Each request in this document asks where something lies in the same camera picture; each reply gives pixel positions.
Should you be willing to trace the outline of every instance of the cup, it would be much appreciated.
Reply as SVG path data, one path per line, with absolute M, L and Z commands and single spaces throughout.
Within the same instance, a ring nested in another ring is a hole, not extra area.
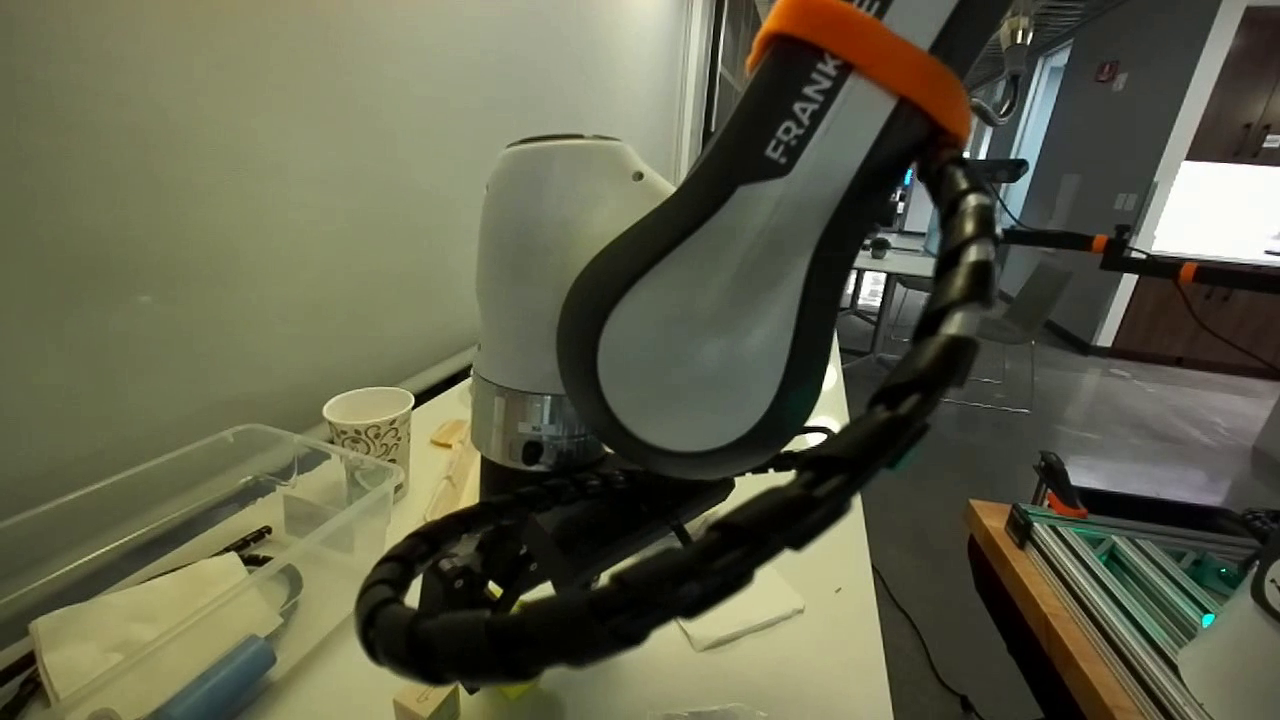
M 414 444 L 410 411 L 410 388 L 352 388 L 319 410 L 328 444 L 396 464 L 404 479 Z

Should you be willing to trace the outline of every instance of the transparent plastic box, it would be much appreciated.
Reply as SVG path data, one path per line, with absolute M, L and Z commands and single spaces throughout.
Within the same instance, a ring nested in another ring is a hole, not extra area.
M 0 520 L 0 665 L 32 650 L 37 615 L 178 573 L 273 528 L 251 545 L 251 576 L 192 601 L 180 624 L 117 657 L 45 714 L 151 715 L 158 708 L 141 708 L 145 688 L 164 671 L 174 686 L 174 662 L 192 636 L 210 642 L 210 627 L 226 627 L 247 594 L 279 608 L 279 627 L 261 636 L 278 665 L 258 693 L 273 693 L 352 614 L 366 573 L 386 553 L 401 479 L 391 464 L 246 426 L 7 518 Z

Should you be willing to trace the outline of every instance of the table surface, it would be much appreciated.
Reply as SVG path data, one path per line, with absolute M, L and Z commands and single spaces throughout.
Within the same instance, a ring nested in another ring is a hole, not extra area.
M 967 535 L 1083 715 L 1159 715 L 1051 567 L 1007 535 L 1007 504 L 972 501 Z
M 415 528 L 414 509 L 427 509 L 443 476 L 448 451 L 427 438 L 442 421 L 468 415 L 468 384 L 438 398 L 414 415 L 414 479 L 396 504 L 387 535 Z M 844 426 L 844 375 L 832 355 L 816 426 Z M 727 504 L 782 485 L 754 476 Z M 464 720 L 661 720 L 714 708 L 742 708 L 720 720 L 761 715 L 892 715 L 875 583 L 870 562 L 865 509 L 825 531 L 814 549 L 772 564 L 802 598 L 803 614 L 764 633 L 742 636 L 714 651 L 696 651 L 675 624 L 652 633 L 649 645 L 594 665 L 555 670 L 529 688 L 490 688 L 464 697 Z M 404 688 L 391 671 L 366 662 L 352 624 L 336 627 L 273 697 L 261 715 L 391 715 L 391 697 Z

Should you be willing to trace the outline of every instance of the gray floor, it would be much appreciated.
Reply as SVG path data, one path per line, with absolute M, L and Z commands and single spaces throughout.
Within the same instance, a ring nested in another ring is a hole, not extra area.
M 859 320 L 844 320 L 841 341 L 849 347 L 849 398 L 859 410 L 888 365 L 856 354 L 870 345 Z M 1034 368 L 1027 347 L 987 345 L 985 354 L 992 375 Z M 972 594 L 966 501 L 1027 501 L 1038 451 L 1058 450 L 1075 485 L 1280 509 L 1280 473 L 1252 460 L 1252 438 L 1280 384 L 1101 361 L 1051 345 L 1038 347 L 1038 384 L 1026 379 L 1016 375 L 1016 394 L 1000 398 L 980 372 L 976 388 L 953 398 L 917 451 L 865 497 L 880 573 L 921 621 L 944 677 L 987 720 L 1045 714 Z M 884 598 L 880 621 L 897 715 L 966 715 L 929 677 L 921 645 Z

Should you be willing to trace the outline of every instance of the black cable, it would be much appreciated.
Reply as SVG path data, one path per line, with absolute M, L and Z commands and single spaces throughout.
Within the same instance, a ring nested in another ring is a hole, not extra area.
M 1011 221 L 1011 230 L 1027 230 L 1027 223 L 1004 206 L 1000 192 L 992 192 L 992 195 L 997 195 L 1000 212 Z
M 37 670 L 37 651 L 19 651 L 11 665 L 0 670 L 0 688 L 29 677 Z
M 1224 335 L 1219 328 L 1213 328 L 1213 324 L 1195 314 L 1195 305 L 1194 305 L 1194 296 L 1190 296 L 1190 289 L 1185 289 L 1179 280 L 1174 280 L 1174 289 L 1175 289 L 1175 296 L 1185 302 L 1194 324 L 1195 324 L 1206 335 L 1230 345 L 1234 354 L 1239 354 L 1239 355 L 1247 355 L 1247 361 L 1258 361 L 1258 365 L 1264 365 L 1268 372 L 1280 375 L 1280 365 L 1271 365 L 1268 355 L 1260 355 L 1260 354 L 1243 347 L 1239 341 Z
M 808 450 L 791 485 L 746 501 L 702 531 L 693 549 L 644 557 L 594 594 L 529 601 L 522 614 L 471 606 L 432 614 L 410 608 L 404 594 L 414 580 L 448 562 L 443 553 L 468 535 L 581 501 L 628 497 L 652 490 L 661 476 L 604 460 L 600 467 L 553 473 L 541 485 L 522 485 L 507 497 L 410 531 L 376 562 L 358 598 L 366 651 L 376 665 L 427 686 L 507 686 L 532 680 L 553 665 L 596 665 L 644 645 L 667 621 L 718 608 L 747 589 L 756 567 L 782 553 L 802 553 L 830 531 L 849 514 L 851 497 L 923 438 L 931 410 L 966 384 L 976 341 L 955 332 L 953 320 L 987 310 L 997 293 L 992 201 L 955 155 L 929 155 L 921 169 L 936 210 L 947 218 L 931 302 L 921 314 L 908 355 L 874 394 L 870 411 L 851 415 L 822 450 Z
M 690 528 L 683 524 L 673 524 L 673 535 L 680 539 L 680 549 L 693 545 Z
M 929 665 L 931 680 L 936 680 L 947 697 L 955 697 L 955 705 L 959 705 L 966 715 L 985 720 L 985 714 L 972 705 L 972 697 L 959 693 L 959 688 L 936 670 L 936 657 L 931 657 L 931 650 L 929 650 L 917 615 L 912 615 L 912 614 L 903 608 L 903 601 L 892 594 L 892 583 L 884 580 L 880 564 L 874 564 L 874 573 L 875 573 L 875 583 L 884 589 L 888 606 L 908 621 L 908 627 L 912 627 L 912 636 L 917 636 L 917 645 L 921 645 L 921 651 L 923 651 L 923 665 Z
M 29 671 L 11 697 L 0 705 L 0 720 L 25 715 L 25 708 L 40 697 L 40 671 Z

